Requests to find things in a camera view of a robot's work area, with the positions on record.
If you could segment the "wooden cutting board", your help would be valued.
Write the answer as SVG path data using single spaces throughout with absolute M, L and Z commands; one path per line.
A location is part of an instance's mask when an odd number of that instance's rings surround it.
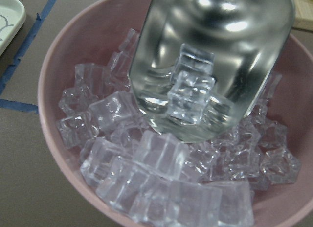
M 293 0 L 295 4 L 295 20 L 293 28 L 306 31 L 313 30 L 313 0 Z

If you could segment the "stainless steel ice scoop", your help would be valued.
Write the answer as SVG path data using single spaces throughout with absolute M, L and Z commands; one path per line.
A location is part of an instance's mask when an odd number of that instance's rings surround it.
M 151 0 L 128 77 L 159 134 L 202 142 L 250 114 L 288 39 L 293 0 Z

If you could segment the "pink bowl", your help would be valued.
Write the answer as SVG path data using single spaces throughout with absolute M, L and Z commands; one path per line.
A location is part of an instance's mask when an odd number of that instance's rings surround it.
M 107 217 L 125 227 L 136 223 L 104 204 L 79 172 L 78 151 L 65 148 L 55 122 L 65 114 L 58 102 L 74 83 L 78 63 L 106 64 L 130 28 L 139 30 L 151 0 L 99 0 L 78 13 L 56 36 L 44 59 L 38 105 L 47 145 L 76 190 Z M 313 55 L 290 35 L 275 68 L 282 74 L 268 117 L 288 127 L 288 145 L 301 161 L 296 183 L 257 192 L 253 202 L 257 227 L 292 227 L 313 213 Z

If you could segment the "pile of ice cubes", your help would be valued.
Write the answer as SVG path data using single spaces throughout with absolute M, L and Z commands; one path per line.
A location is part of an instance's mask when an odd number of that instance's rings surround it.
M 185 144 L 152 130 L 126 72 L 139 34 L 130 29 L 106 66 L 77 64 L 58 103 L 66 148 L 77 149 L 85 184 L 112 209 L 153 227 L 250 227 L 257 191 L 294 183 L 300 161 L 287 128 L 266 114 L 274 72 L 252 113 L 219 137 Z

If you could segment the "cream serving tray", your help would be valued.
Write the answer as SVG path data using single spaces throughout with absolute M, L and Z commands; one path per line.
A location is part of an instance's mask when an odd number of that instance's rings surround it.
M 0 55 L 4 53 L 26 20 L 19 0 L 0 0 Z

